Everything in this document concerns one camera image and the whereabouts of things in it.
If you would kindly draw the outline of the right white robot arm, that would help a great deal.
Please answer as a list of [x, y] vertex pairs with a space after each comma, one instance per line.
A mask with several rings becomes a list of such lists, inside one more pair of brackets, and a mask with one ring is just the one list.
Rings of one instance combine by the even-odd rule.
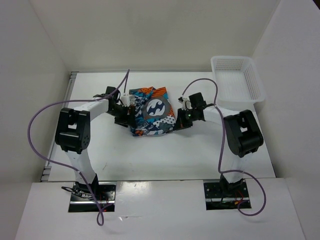
[[251, 110], [234, 111], [207, 103], [198, 92], [188, 98], [180, 97], [174, 130], [187, 129], [195, 121], [222, 126], [222, 147], [218, 160], [219, 191], [230, 197], [244, 182], [247, 162], [264, 143], [263, 135]]

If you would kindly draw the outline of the white plastic basket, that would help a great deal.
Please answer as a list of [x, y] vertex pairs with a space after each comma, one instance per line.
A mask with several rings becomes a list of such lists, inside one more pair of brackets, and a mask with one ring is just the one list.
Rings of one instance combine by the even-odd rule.
[[213, 56], [210, 59], [213, 79], [218, 85], [217, 102], [232, 110], [253, 109], [266, 98], [263, 83], [252, 58]]

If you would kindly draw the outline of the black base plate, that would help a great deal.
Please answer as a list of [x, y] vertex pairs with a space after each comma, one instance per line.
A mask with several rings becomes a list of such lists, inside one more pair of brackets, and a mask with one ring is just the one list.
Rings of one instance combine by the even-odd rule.
[[[70, 192], [69, 213], [97, 213], [99, 211], [94, 199], [88, 190], [76, 190], [77, 185], [72, 188], [62, 187], [67, 192]], [[107, 182], [99, 185], [96, 199], [104, 213], [115, 211], [116, 200], [116, 183]]]
[[203, 183], [205, 206], [207, 211], [251, 209], [250, 196], [247, 184], [243, 182], [240, 187], [231, 193], [223, 194], [218, 181]]

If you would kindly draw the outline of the colourful patterned shorts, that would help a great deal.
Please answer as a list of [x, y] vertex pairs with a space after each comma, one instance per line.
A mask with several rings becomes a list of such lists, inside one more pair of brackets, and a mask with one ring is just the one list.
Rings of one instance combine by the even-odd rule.
[[129, 90], [134, 106], [135, 126], [130, 128], [134, 137], [171, 133], [176, 117], [165, 87], [141, 87]]

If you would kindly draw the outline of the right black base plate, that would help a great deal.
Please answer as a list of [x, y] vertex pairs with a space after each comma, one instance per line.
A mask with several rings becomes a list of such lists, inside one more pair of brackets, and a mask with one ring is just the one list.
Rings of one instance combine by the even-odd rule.
[[223, 194], [218, 181], [203, 183], [205, 206], [207, 211], [251, 209], [250, 196], [247, 184], [243, 182], [240, 187], [231, 193]]

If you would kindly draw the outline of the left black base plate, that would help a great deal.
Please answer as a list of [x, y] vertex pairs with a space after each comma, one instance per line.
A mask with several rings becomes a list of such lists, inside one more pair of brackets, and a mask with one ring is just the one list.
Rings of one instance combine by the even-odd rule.
[[[76, 190], [77, 185], [72, 188], [62, 187], [67, 192], [70, 192], [69, 213], [97, 213], [99, 211], [94, 199], [88, 190]], [[116, 183], [107, 182], [99, 185], [96, 199], [104, 213], [115, 211], [116, 200]]]

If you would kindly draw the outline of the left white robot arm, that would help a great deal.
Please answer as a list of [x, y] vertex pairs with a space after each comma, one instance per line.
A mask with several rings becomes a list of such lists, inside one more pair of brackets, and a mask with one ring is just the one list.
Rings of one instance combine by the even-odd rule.
[[135, 106], [130, 97], [121, 96], [116, 87], [108, 86], [105, 93], [94, 95], [87, 103], [62, 108], [55, 133], [55, 143], [66, 153], [75, 173], [75, 187], [71, 191], [89, 200], [96, 199], [102, 191], [88, 154], [91, 121], [102, 114], [113, 116], [114, 123], [120, 126], [135, 125]]

